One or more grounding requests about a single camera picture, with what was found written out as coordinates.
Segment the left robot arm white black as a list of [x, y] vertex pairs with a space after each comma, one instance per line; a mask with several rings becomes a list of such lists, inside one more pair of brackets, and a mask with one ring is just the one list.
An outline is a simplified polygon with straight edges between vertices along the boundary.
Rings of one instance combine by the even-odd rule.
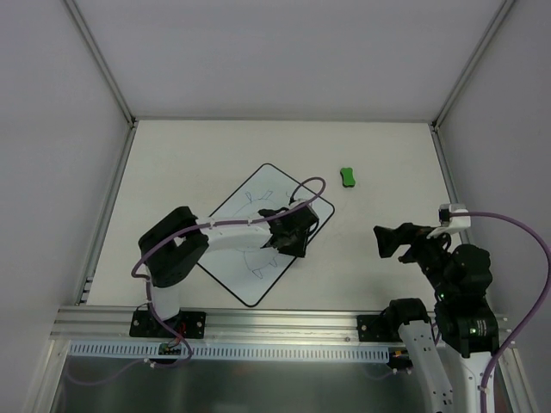
[[177, 287], [201, 258], [219, 250], [275, 250], [303, 257], [319, 217], [305, 201], [278, 210], [261, 209], [250, 218], [199, 223], [189, 207], [169, 213], [139, 239], [140, 259], [131, 276], [145, 281], [149, 325], [160, 336], [179, 326]]

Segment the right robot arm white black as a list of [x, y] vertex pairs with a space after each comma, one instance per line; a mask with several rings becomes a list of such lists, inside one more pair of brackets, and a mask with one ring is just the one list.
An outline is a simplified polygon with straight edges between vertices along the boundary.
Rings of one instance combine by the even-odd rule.
[[387, 335], [402, 341], [428, 412], [492, 412], [493, 369], [499, 347], [498, 321], [486, 300], [492, 282], [490, 255], [471, 244], [451, 246], [452, 225], [404, 223], [376, 226], [380, 257], [407, 248], [399, 262], [415, 263], [432, 286], [435, 316], [421, 299], [394, 299], [382, 313]]

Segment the green whiteboard eraser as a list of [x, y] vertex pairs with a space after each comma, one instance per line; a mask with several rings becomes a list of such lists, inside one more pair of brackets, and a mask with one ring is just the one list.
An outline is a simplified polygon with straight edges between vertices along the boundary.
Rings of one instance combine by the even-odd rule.
[[341, 182], [344, 188], [354, 188], [356, 186], [354, 170], [351, 167], [341, 168], [339, 170], [339, 174], [341, 176]]

